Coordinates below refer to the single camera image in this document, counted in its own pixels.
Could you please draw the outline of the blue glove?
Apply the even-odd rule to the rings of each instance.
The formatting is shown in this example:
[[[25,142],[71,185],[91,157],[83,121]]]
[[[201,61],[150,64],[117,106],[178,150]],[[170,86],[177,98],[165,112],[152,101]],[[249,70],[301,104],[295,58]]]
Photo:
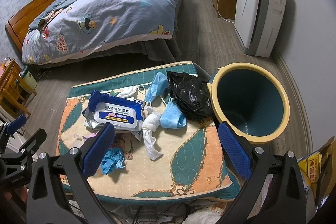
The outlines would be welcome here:
[[[113,172],[115,169],[123,169],[123,161],[123,150],[120,147],[109,148],[100,164],[102,173],[107,175]]]

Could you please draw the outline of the blue wet wipes pack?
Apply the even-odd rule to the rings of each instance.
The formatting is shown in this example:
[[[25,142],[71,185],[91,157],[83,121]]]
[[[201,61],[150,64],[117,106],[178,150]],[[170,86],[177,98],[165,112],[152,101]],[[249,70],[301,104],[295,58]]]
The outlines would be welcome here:
[[[118,131],[139,133],[144,122],[144,106],[145,102],[135,98],[130,100],[94,90],[82,115],[90,128],[110,123]]]

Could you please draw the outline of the white tissue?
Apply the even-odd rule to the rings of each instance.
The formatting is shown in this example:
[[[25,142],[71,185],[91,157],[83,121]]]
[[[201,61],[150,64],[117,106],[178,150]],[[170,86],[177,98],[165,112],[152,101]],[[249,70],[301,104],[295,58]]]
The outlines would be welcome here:
[[[147,116],[142,124],[143,142],[149,159],[155,161],[163,155],[163,153],[160,153],[155,149],[154,145],[156,138],[153,136],[153,132],[155,132],[160,125],[162,114],[156,112],[150,106],[145,107],[145,111],[147,112]]]

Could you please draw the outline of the blue face mask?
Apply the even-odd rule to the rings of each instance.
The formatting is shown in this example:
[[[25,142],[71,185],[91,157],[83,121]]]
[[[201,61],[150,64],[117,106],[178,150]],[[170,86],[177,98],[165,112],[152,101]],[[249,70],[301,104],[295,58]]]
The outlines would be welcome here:
[[[148,88],[145,96],[145,102],[151,103],[156,97],[162,96],[164,91],[169,87],[169,82],[166,75],[161,72],[158,72]]]
[[[186,124],[187,119],[177,104],[174,101],[169,101],[160,118],[161,127],[177,130],[185,127]]]

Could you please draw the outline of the black plastic bag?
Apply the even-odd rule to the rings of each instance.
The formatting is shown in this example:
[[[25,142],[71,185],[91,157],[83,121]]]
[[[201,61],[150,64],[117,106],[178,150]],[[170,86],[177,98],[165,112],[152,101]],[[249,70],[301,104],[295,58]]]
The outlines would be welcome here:
[[[170,96],[187,119],[200,121],[213,115],[206,82],[188,73],[166,71]]]

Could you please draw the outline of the yellow teal trash bin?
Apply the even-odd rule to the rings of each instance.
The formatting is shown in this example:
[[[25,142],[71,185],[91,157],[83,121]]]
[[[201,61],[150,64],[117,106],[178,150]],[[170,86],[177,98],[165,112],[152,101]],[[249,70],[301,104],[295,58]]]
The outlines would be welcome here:
[[[269,143],[286,129],[288,95],[280,81],[251,63],[218,68],[207,83],[214,114],[253,144]]]

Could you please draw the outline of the wooden chair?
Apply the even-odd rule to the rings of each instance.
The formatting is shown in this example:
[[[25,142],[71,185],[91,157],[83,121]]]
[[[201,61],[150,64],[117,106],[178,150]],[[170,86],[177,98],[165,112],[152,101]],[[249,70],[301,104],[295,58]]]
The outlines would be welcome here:
[[[37,93],[19,75],[21,67],[15,60],[11,60],[8,66],[1,66],[1,108],[13,118],[24,114],[27,118],[31,113],[26,109],[30,96]]]

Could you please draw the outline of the yellow cardboard box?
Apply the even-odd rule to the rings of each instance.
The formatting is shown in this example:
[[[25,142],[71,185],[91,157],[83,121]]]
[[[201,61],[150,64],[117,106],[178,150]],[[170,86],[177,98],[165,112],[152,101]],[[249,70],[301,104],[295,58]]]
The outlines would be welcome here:
[[[319,150],[299,159],[298,166],[306,193],[313,195],[314,205],[318,206],[335,186],[335,136]]]

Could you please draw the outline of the wooden headboard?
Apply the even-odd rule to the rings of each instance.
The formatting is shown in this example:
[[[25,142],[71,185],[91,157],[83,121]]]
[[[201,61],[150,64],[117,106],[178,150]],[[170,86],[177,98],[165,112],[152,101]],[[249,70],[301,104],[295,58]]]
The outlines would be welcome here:
[[[6,23],[5,29],[12,44],[21,53],[24,38],[28,32],[29,25],[41,14],[53,1],[56,0],[33,0]]]

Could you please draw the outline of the patterned teal orange cushion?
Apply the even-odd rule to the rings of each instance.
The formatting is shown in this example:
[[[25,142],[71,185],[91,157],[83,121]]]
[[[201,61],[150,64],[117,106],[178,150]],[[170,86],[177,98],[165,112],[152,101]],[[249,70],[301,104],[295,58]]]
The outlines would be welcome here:
[[[81,137],[91,134],[82,112],[94,90],[120,92],[137,85],[140,90],[135,97],[143,100],[154,76],[167,71],[197,74],[192,62],[181,61],[73,86],[60,122],[57,154],[67,153]],[[116,146],[124,154],[123,168],[110,174],[98,170],[88,178],[101,201],[123,206],[158,206],[201,198],[226,202],[238,195],[239,182],[226,166],[212,119],[188,121],[178,130],[160,127],[153,136],[155,148],[161,153],[154,161],[149,159],[143,141],[132,133],[116,135]]]

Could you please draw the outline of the bed with cartoon duvet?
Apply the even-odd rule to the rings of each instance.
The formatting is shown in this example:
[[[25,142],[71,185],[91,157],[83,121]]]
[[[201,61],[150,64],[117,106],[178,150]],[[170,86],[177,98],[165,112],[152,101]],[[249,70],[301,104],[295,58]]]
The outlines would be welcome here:
[[[21,55],[26,65],[83,59],[135,44],[153,60],[174,40],[181,0],[56,0],[29,25]]]

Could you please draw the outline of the white air purifier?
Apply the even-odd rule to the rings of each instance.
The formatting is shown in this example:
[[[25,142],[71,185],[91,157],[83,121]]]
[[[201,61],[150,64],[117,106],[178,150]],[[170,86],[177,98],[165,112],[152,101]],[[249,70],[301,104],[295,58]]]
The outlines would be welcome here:
[[[266,57],[272,53],[280,30],[286,0],[237,0],[235,34],[246,55]]]

